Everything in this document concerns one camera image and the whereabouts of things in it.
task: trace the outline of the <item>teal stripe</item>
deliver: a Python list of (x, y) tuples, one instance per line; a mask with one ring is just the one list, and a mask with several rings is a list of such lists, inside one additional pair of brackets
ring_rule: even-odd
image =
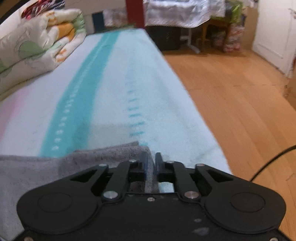
[(61, 157), (86, 149), (94, 98), (120, 31), (105, 33), (57, 104), (39, 156)]

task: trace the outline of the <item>gray towel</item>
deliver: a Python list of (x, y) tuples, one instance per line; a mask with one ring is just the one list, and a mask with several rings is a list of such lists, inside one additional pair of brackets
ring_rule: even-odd
[(100, 163), (116, 167), (121, 161), (139, 160), (142, 152), (148, 153), (145, 192), (157, 192), (151, 153), (148, 147), (139, 146), (138, 142), (105, 149), (76, 151), (63, 158), (0, 156), (0, 236), (5, 240), (12, 240), (23, 231), (16, 204), (27, 191)]

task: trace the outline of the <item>white wall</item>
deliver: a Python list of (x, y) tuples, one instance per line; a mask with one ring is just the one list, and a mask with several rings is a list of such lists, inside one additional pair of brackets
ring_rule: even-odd
[(65, 0), (65, 8), (81, 9), (83, 15), (90, 15), (104, 9), (123, 8), (125, 0)]
[(31, 4), (36, 2), (36, 0), (30, 0), (18, 10), (16, 10), (13, 14), (11, 14), (1, 25), (0, 25), (0, 39), (3, 38), (5, 35), (12, 32), (16, 29), (21, 23), (21, 14)]

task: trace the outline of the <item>folded comforter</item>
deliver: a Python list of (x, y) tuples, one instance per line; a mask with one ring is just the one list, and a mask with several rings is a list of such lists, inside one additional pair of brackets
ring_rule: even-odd
[(0, 39), (0, 100), (12, 87), (55, 69), (85, 36), (81, 11), (68, 9), (32, 18)]

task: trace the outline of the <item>bed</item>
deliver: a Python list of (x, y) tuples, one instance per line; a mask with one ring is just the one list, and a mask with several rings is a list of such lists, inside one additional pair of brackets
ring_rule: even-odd
[(0, 116), (3, 155), (60, 157), (139, 141), (166, 160), (230, 172), (187, 91), (142, 29), (88, 36), (54, 71), (2, 101)]

